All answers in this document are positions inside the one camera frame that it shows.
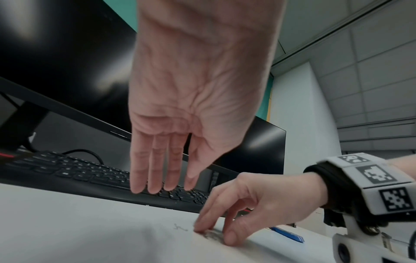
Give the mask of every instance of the black keyboard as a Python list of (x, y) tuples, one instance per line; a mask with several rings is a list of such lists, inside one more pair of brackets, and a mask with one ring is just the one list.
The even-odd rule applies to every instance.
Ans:
[(208, 198), (206, 192), (181, 186), (135, 195), (130, 192), (129, 172), (54, 152), (20, 156), (0, 165), (0, 183), (196, 213)]

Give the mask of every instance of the black and white pattern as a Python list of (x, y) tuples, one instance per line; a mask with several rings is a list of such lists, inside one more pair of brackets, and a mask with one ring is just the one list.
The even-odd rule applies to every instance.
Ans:
[(369, 161), (369, 160), (367, 160), (363, 157), (357, 156), (357, 155), (339, 156), (338, 158), (343, 160), (343, 161), (349, 162), (351, 164), (363, 163), (363, 162), (368, 162)]
[(355, 167), (355, 168), (373, 184), (397, 182), (397, 180), (391, 174), (384, 171), (378, 165), (373, 164), (373, 165), (360, 166), (360, 167)]
[(412, 201), (405, 187), (385, 189), (379, 192), (387, 211), (395, 212), (413, 209)]

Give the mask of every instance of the desk surface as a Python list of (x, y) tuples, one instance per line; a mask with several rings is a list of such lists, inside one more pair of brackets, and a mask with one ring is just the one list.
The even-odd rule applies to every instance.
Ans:
[[(10, 263), (335, 262), (330, 238), (282, 226), (242, 247), (192, 231), (197, 214), (0, 184), (0, 255)], [(221, 230), (223, 218), (216, 229)]]

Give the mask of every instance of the palm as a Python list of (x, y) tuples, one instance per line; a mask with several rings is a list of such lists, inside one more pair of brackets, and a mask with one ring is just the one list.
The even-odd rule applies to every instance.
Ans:
[[(156, 2), (163, 5), (165, 0), (139, 2), (140, 36), (129, 95), (134, 192), (142, 191), (147, 178), (150, 192), (161, 189), (166, 150), (165, 189), (177, 185), (189, 133), (193, 136), (185, 182), (188, 189), (195, 186), (203, 169), (238, 146), (259, 106), (268, 72), (265, 65), (270, 64), (269, 51), (275, 42), (276, 28), (263, 29), (265, 21), (250, 29), (248, 25), (225, 25), (217, 21), (225, 19), (221, 13), (212, 14), (214, 20), (195, 15), (187, 6), (191, 3), (170, 8), (177, 8), (182, 19), (192, 18), (197, 25), (188, 21), (167, 26), (163, 17), (155, 19), (152, 13)], [(222, 3), (217, 0), (210, 5)], [(206, 28), (197, 29), (201, 24)]]

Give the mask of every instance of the ceiling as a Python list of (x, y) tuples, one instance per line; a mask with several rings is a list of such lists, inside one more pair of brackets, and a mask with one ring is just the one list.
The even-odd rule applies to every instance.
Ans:
[(271, 73), (310, 61), (342, 150), (416, 149), (415, 120), (350, 127), (416, 117), (414, 10), (415, 0), (289, 1)]

